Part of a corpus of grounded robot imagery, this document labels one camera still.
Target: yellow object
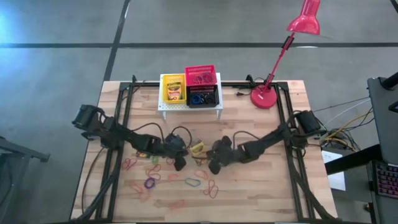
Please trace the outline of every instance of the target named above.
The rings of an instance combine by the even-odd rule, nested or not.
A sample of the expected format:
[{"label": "yellow object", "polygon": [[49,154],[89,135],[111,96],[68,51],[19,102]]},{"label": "yellow object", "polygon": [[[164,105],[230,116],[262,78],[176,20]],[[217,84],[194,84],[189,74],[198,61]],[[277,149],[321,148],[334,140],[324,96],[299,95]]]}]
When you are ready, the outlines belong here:
[{"label": "yellow object", "polygon": [[[168,84],[181,83],[181,100],[169,100]],[[185,74],[170,74],[163,76],[163,102],[165,103],[185,103],[187,99],[187,88],[185,84]]]},{"label": "yellow object", "polygon": [[192,141],[191,146],[189,147],[189,151],[191,151],[191,156],[198,164],[198,166],[207,163],[208,159],[206,155],[205,143],[203,143],[203,141],[201,141],[200,139]]},{"label": "yellow object", "polygon": [[182,99],[182,89],[181,83],[169,83],[167,84],[167,95],[169,100],[181,100]]},{"label": "yellow object", "polygon": [[361,115],[361,116],[359,116],[359,117],[357,117],[357,118],[352,119],[352,120],[349,121],[346,125],[344,125],[343,127],[341,127],[339,130],[335,131],[334,133],[332,133],[332,134],[326,136],[324,139],[331,139],[331,138],[335,137],[336,134],[338,134],[340,131],[342,131],[343,129],[345,129],[349,124],[351,124],[352,122],[356,121],[357,119],[360,119],[360,118],[365,117],[365,116],[366,116],[367,114],[369,114],[369,113],[373,113],[373,111],[370,111],[370,112],[368,112],[368,113],[366,113],[366,114],[364,114],[364,115]]}]

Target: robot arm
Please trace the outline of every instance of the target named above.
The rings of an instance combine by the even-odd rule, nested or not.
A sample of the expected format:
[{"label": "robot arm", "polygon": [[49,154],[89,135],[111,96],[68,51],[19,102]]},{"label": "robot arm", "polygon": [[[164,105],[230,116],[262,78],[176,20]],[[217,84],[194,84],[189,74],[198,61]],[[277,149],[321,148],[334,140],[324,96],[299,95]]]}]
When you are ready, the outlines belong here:
[{"label": "robot arm", "polygon": [[183,156],[186,156],[188,151],[180,136],[169,134],[162,142],[162,139],[157,136],[137,134],[121,126],[114,117],[106,116],[99,107],[81,105],[72,124],[76,128],[84,130],[85,133],[81,135],[87,139],[90,136],[99,136],[102,146],[108,149],[117,150],[119,141],[127,141],[139,152],[175,159],[174,166],[177,171],[180,171],[186,164]]},{"label": "robot arm", "polygon": [[[297,130],[291,130],[289,123],[297,118],[304,134],[299,134]],[[307,137],[319,133],[320,125],[311,111],[303,111],[292,115],[289,120],[278,126],[278,128],[266,136],[256,140],[248,141],[238,145],[237,149],[232,149],[232,141],[229,137],[223,136],[217,140],[207,156],[210,159],[209,169],[213,174],[218,174],[221,167],[230,163],[248,163],[257,160],[264,151],[281,140],[288,139],[294,146],[304,147]]]}]

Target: white shelf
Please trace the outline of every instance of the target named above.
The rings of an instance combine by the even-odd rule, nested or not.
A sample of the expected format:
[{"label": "white shelf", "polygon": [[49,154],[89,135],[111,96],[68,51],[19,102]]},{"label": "white shelf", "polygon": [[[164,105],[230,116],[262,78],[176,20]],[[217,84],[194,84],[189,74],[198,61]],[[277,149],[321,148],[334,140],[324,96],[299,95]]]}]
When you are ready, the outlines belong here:
[{"label": "white shelf", "polygon": [[163,76],[169,74],[161,74],[160,75],[160,85],[159,85],[159,101],[157,105],[157,110],[163,112],[164,119],[166,117],[167,111],[217,111],[217,118],[219,119],[221,116],[221,112],[223,110],[223,89],[221,88],[221,77],[220,73],[216,73],[217,76],[217,86],[218,86],[218,99],[219,103],[217,106],[212,108],[190,108],[187,106],[187,103],[176,103],[176,104],[168,104],[163,102]]}]

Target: red desk lamp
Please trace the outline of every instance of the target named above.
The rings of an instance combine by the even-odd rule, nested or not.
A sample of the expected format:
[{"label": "red desk lamp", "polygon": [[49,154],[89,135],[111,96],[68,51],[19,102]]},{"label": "red desk lamp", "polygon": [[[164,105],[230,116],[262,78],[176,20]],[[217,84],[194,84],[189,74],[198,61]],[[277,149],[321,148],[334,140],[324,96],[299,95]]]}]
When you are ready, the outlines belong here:
[{"label": "red desk lamp", "polygon": [[319,35],[320,26],[317,20],[317,12],[319,8],[320,0],[304,0],[303,7],[300,15],[295,18],[287,27],[288,31],[292,31],[292,35],[288,36],[285,43],[282,46],[282,51],[279,54],[279,58],[276,61],[274,68],[267,77],[265,85],[259,85],[251,92],[251,101],[258,108],[268,109],[276,103],[276,92],[270,87],[271,81],[274,78],[274,73],[278,67],[279,61],[285,54],[285,51],[289,49],[293,42],[295,32],[303,32],[306,34]]}]

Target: purple rubber band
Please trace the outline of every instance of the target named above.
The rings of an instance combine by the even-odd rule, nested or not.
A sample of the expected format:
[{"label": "purple rubber band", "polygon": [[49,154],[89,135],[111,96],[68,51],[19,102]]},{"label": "purple rubber band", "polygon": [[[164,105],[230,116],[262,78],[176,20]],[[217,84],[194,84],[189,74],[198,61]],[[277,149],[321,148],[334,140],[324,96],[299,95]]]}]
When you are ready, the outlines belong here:
[{"label": "purple rubber band", "polygon": [[[148,182],[149,181],[152,181],[152,184],[150,185],[150,186],[148,186]],[[154,188],[155,187],[155,179],[154,178],[152,178],[152,177],[148,177],[148,179],[147,180],[145,180],[145,183],[144,183],[144,186],[145,186],[145,188],[146,189],[152,189],[152,188]]]}]

